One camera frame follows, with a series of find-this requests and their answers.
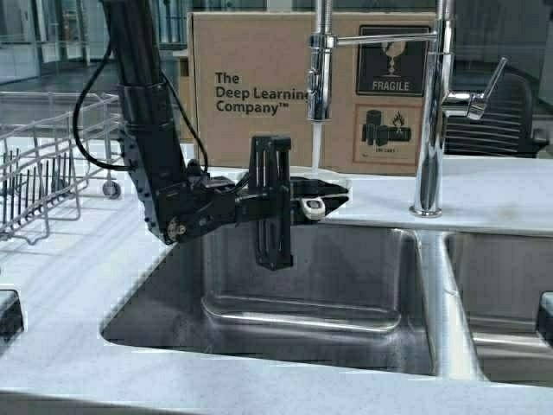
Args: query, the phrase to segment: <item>robotic arm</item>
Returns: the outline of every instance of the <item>robotic arm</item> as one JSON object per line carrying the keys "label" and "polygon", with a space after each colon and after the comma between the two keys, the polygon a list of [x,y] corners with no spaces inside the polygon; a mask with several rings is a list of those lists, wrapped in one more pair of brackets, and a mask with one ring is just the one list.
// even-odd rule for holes
{"label": "robotic arm", "polygon": [[290,177],[289,137],[254,137],[249,173],[236,184],[210,176],[205,151],[204,169],[197,160],[186,165],[170,101],[176,93],[162,73],[149,0],[100,1],[118,67],[124,169],[149,230],[173,244],[253,221],[257,263],[271,270],[292,266],[290,226],[323,219],[347,201],[347,190]]}

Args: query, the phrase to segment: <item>cardboard box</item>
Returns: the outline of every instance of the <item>cardboard box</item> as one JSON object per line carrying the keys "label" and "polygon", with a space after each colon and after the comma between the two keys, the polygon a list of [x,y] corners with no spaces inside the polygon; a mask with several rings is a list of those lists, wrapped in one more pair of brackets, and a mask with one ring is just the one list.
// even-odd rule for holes
{"label": "cardboard box", "polygon": [[[312,13],[193,13],[188,18],[193,113],[212,165],[247,167],[259,134],[292,139],[311,165],[306,73]],[[340,36],[428,31],[433,13],[335,13]],[[413,175],[420,146],[424,42],[336,48],[332,120],[321,166]]]}

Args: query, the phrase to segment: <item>black office chair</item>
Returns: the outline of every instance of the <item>black office chair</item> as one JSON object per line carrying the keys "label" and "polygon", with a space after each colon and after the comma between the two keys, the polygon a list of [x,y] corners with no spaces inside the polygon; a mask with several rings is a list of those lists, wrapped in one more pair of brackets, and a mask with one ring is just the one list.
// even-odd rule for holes
{"label": "black office chair", "polygon": [[[489,75],[458,73],[454,91],[482,91]],[[535,158],[549,143],[544,131],[532,131],[533,97],[528,81],[505,73],[480,121],[450,118],[445,152],[463,156]]]}

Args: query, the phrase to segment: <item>faucet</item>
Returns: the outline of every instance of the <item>faucet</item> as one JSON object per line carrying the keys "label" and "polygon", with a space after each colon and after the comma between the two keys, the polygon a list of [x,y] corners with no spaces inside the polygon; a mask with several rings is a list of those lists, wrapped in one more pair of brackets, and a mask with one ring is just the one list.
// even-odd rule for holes
{"label": "faucet", "polygon": [[333,0],[315,0],[315,30],[309,37],[311,68],[307,76],[308,120],[321,124],[330,119],[333,49],[383,42],[428,42],[424,81],[423,129],[415,201],[410,207],[421,217],[442,214],[442,159],[448,117],[481,119],[503,73],[501,58],[483,93],[452,92],[454,62],[454,0],[436,1],[436,19],[429,33],[338,37],[332,33]]}

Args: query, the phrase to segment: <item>countertop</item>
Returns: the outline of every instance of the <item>countertop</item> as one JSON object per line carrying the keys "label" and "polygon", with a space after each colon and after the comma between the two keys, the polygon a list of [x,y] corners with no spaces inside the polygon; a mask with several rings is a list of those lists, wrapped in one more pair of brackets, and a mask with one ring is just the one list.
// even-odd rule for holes
{"label": "countertop", "polygon": [[[447,159],[444,215],[407,210],[413,178],[350,176],[329,220],[553,236],[553,162]],[[220,172],[236,170],[221,169]],[[553,389],[116,346],[101,329],[170,250],[143,224],[128,178],[118,201],[85,198],[35,247],[0,245],[0,289],[17,290],[25,331],[0,356],[5,408],[61,413],[51,399],[179,413],[549,413]]]}

